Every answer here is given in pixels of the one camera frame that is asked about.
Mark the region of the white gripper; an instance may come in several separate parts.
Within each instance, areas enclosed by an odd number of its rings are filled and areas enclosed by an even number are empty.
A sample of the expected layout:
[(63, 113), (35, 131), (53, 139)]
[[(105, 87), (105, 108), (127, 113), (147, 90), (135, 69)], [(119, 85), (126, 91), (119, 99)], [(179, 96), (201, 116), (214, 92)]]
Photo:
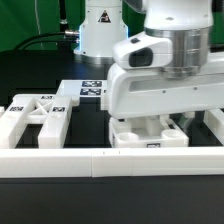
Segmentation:
[(207, 31), (141, 32), (117, 43), (108, 71), (108, 112), (116, 119), (224, 107), (224, 52)]

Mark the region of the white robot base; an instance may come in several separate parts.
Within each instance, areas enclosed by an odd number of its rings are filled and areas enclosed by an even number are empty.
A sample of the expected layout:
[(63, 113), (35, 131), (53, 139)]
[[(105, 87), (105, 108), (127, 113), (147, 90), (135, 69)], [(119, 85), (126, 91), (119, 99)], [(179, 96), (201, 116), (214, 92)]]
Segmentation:
[(85, 19), (79, 26), (75, 58), (91, 64), (112, 64), (113, 46), (127, 37), (122, 0), (85, 0)]

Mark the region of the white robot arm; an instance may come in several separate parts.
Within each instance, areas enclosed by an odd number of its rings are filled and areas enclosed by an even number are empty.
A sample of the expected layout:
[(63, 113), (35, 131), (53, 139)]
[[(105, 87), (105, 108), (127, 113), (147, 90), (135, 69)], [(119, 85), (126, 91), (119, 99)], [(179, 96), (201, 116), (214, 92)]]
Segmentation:
[(224, 52), (212, 53), (212, 0), (125, 0), (144, 31), (117, 43), (108, 112), (117, 119), (224, 108)]

